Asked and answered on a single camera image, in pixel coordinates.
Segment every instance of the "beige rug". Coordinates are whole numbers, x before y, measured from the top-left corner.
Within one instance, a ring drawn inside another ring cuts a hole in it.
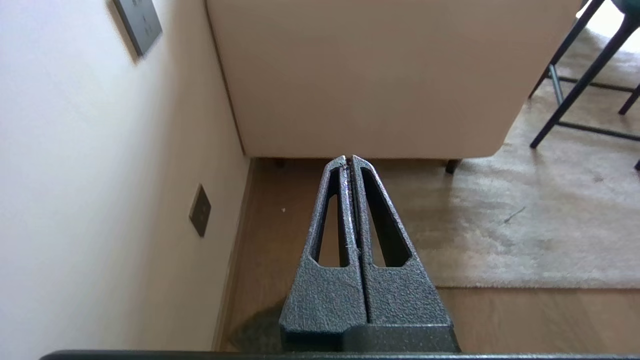
[[[605,41],[581,36],[563,72],[580,76]],[[601,81],[640,83],[637,53],[612,65]],[[589,88],[564,119],[640,134],[640,101],[617,115],[627,96]],[[502,149],[453,177],[421,161],[373,161],[436,285],[640,288],[640,143],[557,127],[530,150],[555,108],[547,80]]]

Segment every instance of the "wall socket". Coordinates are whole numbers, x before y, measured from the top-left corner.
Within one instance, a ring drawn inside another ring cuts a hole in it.
[[[162,33],[152,0],[113,0],[138,56],[144,56]]]
[[[207,230],[209,214],[211,214],[211,203],[209,202],[209,198],[207,198],[207,194],[204,192],[202,184],[199,184],[196,197],[193,199],[193,205],[191,205],[189,219],[191,219],[193,227],[196,228],[201,238],[204,237],[204,233]]]

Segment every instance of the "beige sofa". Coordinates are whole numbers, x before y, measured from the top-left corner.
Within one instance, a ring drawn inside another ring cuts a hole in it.
[[[209,0],[249,156],[502,145],[580,0]]]

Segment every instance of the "baseboard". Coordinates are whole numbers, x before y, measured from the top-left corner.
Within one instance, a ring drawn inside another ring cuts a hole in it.
[[[222,294],[222,304],[218,311],[218,321],[216,323],[216,329],[214,332],[213,341],[211,343],[212,351],[225,351],[223,346],[228,338],[228,328],[231,322],[231,314],[233,313],[234,303],[232,297],[236,293],[236,270],[238,257],[242,254],[244,245],[244,229],[246,228],[246,209],[247,203],[251,197],[251,189],[253,184],[253,178],[255,174],[257,159],[252,158],[249,164],[249,170],[246,177],[246,184],[244,186],[244,194],[242,204],[240,207],[240,217],[238,221],[238,228],[236,231],[236,240],[234,247],[231,250],[231,257],[229,259],[229,265],[227,268],[227,280],[225,281],[225,287]]]

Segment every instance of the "wooden floor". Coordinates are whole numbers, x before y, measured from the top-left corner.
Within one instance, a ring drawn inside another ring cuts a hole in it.
[[[286,297],[325,163],[254,164],[218,350],[234,350],[229,334]],[[640,353],[637,290],[439,291],[464,352]]]

